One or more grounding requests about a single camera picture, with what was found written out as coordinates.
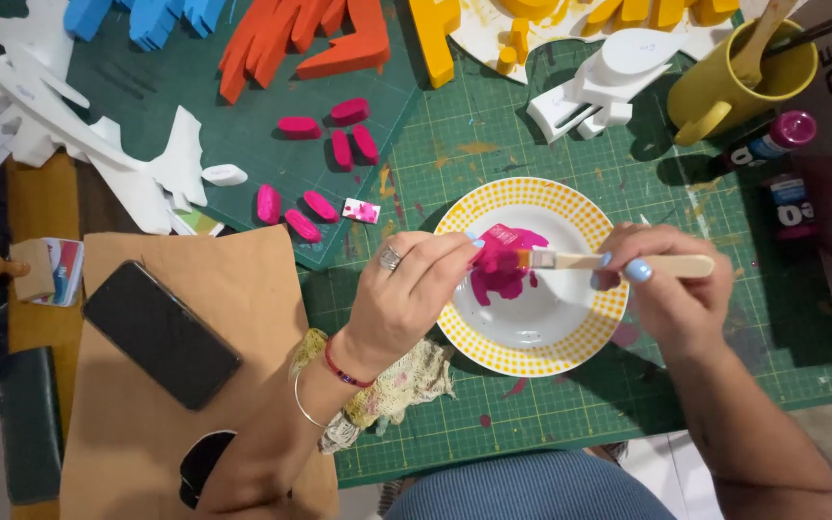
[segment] plate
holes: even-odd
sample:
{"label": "plate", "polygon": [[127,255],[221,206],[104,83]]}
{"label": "plate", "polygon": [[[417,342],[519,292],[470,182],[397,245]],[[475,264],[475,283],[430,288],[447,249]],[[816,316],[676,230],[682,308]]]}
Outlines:
{"label": "plate", "polygon": [[[547,249],[568,253],[594,253],[612,231],[606,214],[576,190],[546,179],[514,177],[464,195],[445,213],[435,234],[470,231],[480,236],[496,224],[532,231],[547,240]],[[494,372],[518,377],[565,372],[602,349],[628,302],[627,283],[597,292],[590,287],[591,274],[535,270],[521,280],[514,298],[487,291],[488,305],[479,303],[471,276],[457,287],[438,325],[456,348]]]}

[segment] blue fingernail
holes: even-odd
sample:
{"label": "blue fingernail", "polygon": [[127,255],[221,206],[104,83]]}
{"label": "blue fingernail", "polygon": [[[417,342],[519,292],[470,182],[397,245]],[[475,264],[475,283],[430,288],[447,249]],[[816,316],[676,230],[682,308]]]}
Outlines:
{"label": "blue fingernail", "polygon": [[650,279],[651,275],[653,275],[653,269],[641,258],[635,258],[625,266],[625,276],[634,283],[645,282]]}

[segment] ring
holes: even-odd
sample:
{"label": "ring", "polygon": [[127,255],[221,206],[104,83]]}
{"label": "ring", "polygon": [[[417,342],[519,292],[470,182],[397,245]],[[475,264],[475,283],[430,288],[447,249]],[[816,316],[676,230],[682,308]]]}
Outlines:
{"label": "ring", "polygon": [[381,252],[381,256],[378,258],[378,262],[385,269],[393,271],[400,264],[400,255],[396,251],[394,251],[393,246],[388,245],[386,248],[384,248],[384,251]]}

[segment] black smartphone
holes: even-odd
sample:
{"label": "black smartphone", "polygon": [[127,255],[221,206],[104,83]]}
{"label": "black smartphone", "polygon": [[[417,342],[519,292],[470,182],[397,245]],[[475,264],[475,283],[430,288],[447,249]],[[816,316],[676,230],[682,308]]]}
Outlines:
{"label": "black smartphone", "polygon": [[239,355],[140,262],[121,264],[82,315],[189,410],[201,410]]}

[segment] hand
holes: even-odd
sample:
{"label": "hand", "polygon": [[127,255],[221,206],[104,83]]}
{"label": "hand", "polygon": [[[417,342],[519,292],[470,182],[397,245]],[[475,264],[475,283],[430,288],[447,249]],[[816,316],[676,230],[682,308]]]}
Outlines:
{"label": "hand", "polygon": [[[608,235],[599,252],[605,254],[605,267],[595,271],[594,288],[611,289],[624,273],[637,298],[641,326],[661,349],[689,355],[722,343],[734,276],[730,259],[711,242],[672,226],[625,222]],[[715,269],[707,278],[677,279],[641,259],[648,254],[706,254]]]}
{"label": "hand", "polygon": [[[354,368],[343,369],[368,381],[410,351],[467,276],[482,246],[475,238],[422,231],[388,237],[364,267],[349,323],[333,339],[336,364],[345,357]],[[393,271],[378,261],[388,245],[401,258]]]}

